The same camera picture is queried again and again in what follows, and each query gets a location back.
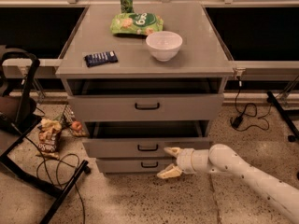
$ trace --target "drawer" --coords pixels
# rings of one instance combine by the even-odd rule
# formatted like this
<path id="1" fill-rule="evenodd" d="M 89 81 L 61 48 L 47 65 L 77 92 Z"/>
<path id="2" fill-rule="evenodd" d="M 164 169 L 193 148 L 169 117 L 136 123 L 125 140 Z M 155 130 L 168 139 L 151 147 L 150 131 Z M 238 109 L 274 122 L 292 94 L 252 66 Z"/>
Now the drawer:
<path id="1" fill-rule="evenodd" d="M 208 138 L 87 139 L 83 145 L 91 158 L 171 157 L 165 147 L 209 149 Z"/>
<path id="2" fill-rule="evenodd" d="M 101 173 L 158 173 L 165 169 L 174 159 L 96 159 L 96 164 Z"/>
<path id="3" fill-rule="evenodd" d="M 85 121 L 210 120 L 221 109 L 223 94 L 151 97 L 69 97 L 76 118 Z"/>

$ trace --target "green chip bag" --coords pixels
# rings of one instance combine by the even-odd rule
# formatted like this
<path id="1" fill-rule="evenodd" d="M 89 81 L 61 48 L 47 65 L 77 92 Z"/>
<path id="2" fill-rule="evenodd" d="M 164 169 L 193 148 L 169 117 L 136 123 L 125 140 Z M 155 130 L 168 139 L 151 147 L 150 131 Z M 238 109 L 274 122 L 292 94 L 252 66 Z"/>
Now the green chip bag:
<path id="1" fill-rule="evenodd" d="M 112 34 L 149 35 L 163 30 L 163 20 L 152 13 L 121 13 L 112 20 Z"/>

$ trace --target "cabinet top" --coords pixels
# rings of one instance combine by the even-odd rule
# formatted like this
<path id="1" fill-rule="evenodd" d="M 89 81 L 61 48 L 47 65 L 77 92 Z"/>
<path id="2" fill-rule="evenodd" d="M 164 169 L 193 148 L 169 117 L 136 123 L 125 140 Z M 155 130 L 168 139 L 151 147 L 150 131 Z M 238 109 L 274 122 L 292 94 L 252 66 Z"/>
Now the cabinet top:
<path id="1" fill-rule="evenodd" d="M 178 33 L 183 45 L 177 56 L 159 62 L 148 52 L 146 37 L 113 35 L 110 25 L 121 4 L 90 5 L 56 75 L 65 78 L 223 76 L 233 73 L 201 4 L 196 1 L 138 2 L 135 13 L 154 13 L 164 30 Z M 119 61 L 88 68 L 84 56 L 114 50 Z"/>

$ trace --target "concrete floor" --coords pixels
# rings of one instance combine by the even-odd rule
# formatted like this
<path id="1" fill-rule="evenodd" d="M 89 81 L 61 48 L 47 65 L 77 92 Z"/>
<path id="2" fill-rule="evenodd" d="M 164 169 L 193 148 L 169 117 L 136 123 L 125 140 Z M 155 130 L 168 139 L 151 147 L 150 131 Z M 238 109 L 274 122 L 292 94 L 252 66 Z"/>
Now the concrete floor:
<path id="1" fill-rule="evenodd" d="M 64 111 L 64 105 L 51 102 L 45 102 L 39 108 L 49 119 L 54 119 Z M 259 115 L 266 114 L 269 106 L 265 100 L 259 99 L 257 104 Z M 296 177 L 299 146 L 297 142 L 288 142 L 287 136 L 291 132 L 276 109 L 272 107 L 266 117 L 270 123 L 268 131 L 250 128 L 237 132 L 230 127 L 230 118 L 235 115 L 234 104 L 225 102 L 212 125 L 210 139 L 231 147 L 245 161 L 299 189 Z M 241 127 L 245 128 L 250 123 L 265 125 L 262 120 L 245 118 Z M 29 137 L 38 142 L 37 129 Z M 291 223 L 233 176 L 197 174 L 168 180 L 161 180 L 155 174 L 103 176 L 95 159 L 86 155 L 81 139 L 63 130 L 60 157 L 74 153 L 81 161 L 87 160 L 92 169 L 78 182 L 85 207 L 85 223 Z M 16 147 L 9 157 L 32 175 L 36 175 L 36 167 L 42 162 L 36 156 L 36 148 L 28 141 Z M 65 161 L 77 164 L 74 157 Z M 56 165 L 54 161 L 47 163 L 53 179 Z M 72 168 L 61 165 L 60 182 L 66 181 L 72 172 Z M 39 176 L 47 179 L 43 168 Z M 39 223 L 53 203 L 49 195 L 16 179 L 3 167 L 0 187 L 1 224 Z M 83 223 L 82 204 L 75 189 L 66 197 L 50 223 Z"/>

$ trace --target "power adapter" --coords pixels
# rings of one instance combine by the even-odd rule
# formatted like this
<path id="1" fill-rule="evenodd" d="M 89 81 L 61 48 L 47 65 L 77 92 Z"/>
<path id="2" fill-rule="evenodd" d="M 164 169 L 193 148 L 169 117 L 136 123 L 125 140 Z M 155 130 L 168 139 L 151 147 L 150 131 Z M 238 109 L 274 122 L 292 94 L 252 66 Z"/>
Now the power adapter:
<path id="1" fill-rule="evenodd" d="M 234 122 L 232 123 L 233 128 L 237 129 L 240 126 L 240 124 L 242 123 L 242 121 L 243 121 L 242 115 L 236 117 Z"/>

